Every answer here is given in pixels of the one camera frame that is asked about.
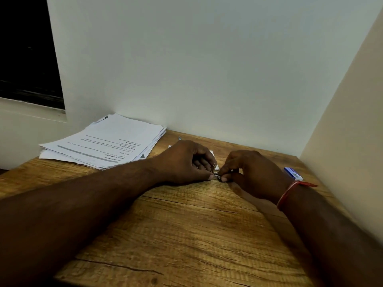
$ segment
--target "person's left arm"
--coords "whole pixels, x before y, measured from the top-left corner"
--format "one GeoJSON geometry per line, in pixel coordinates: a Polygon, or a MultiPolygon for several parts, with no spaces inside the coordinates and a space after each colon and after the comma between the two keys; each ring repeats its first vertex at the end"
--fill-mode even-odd
{"type": "Polygon", "coordinates": [[[206,147],[179,141],[151,159],[0,200],[0,286],[47,279],[147,189],[210,180],[213,164],[206,147]]]}

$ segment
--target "paper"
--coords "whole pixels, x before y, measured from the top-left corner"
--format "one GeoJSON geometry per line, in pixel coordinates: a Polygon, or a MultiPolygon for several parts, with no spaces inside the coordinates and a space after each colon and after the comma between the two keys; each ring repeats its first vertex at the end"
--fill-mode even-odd
{"type": "Polygon", "coordinates": [[[218,165],[215,167],[214,171],[219,171],[219,167],[218,167],[218,165]]]}
{"type": "Polygon", "coordinates": [[[41,144],[41,159],[58,159],[97,169],[145,159],[165,134],[161,125],[108,115],[81,132],[41,144]]]}

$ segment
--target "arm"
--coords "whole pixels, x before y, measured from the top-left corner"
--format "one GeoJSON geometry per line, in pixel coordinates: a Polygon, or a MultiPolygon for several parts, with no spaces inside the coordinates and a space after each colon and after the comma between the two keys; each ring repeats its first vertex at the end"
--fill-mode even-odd
{"type": "MultiPolygon", "coordinates": [[[[230,153],[219,175],[254,197],[278,202],[293,182],[256,151],[230,153]],[[231,172],[242,169],[243,174],[231,172]]],[[[378,286],[383,282],[383,248],[312,188],[298,186],[283,212],[336,286],[378,286]]]]}
{"type": "Polygon", "coordinates": [[[207,148],[179,141],[152,159],[0,200],[0,286],[45,280],[148,188],[210,180],[215,163],[207,148]]]}

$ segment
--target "red bracelet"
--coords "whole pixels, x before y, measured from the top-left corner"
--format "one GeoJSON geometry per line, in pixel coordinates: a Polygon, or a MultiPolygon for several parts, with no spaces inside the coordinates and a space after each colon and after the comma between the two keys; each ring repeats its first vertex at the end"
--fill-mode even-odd
{"type": "Polygon", "coordinates": [[[291,190],[292,188],[294,188],[294,187],[297,186],[298,184],[300,184],[300,185],[305,185],[305,186],[311,186],[311,187],[317,187],[317,186],[318,186],[318,185],[312,184],[312,183],[310,183],[310,182],[294,181],[294,182],[291,183],[290,186],[286,189],[285,193],[282,194],[281,198],[278,200],[278,203],[276,204],[276,207],[277,207],[280,211],[282,211],[282,210],[281,210],[281,207],[283,206],[283,203],[285,202],[288,193],[290,192],[290,190],[291,190]]]}

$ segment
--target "window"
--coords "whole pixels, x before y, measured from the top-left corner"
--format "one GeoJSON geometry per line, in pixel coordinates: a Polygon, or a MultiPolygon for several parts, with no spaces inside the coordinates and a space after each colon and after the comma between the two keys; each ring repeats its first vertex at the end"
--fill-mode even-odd
{"type": "Polygon", "coordinates": [[[0,97],[64,109],[47,1],[2,1],[0,14],[0,97]]]}

